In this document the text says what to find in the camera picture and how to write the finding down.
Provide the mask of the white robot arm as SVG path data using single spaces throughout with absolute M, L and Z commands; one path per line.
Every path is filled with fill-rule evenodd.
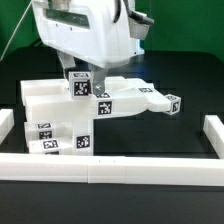
M 107 71 L 139 53 L 154 20 L 135 10 L 135 0 L 31 0 L 42 42 L 58 51 L 63 69 L 76 58 L 89 64 L 92 92 L 105 91 Z

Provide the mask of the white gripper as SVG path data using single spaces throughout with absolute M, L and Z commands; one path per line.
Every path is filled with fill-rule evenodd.
M 53 0 L 31 1 L 42 42 L 59 50 L 64 78 L 76 68 L 74 57 L 79 58 L 93 64 L 93 94 L 103 94 L 105 68 L 127 64 L 134 53 L 124 2 L 66 0 L 65 9 L 58 9 Z

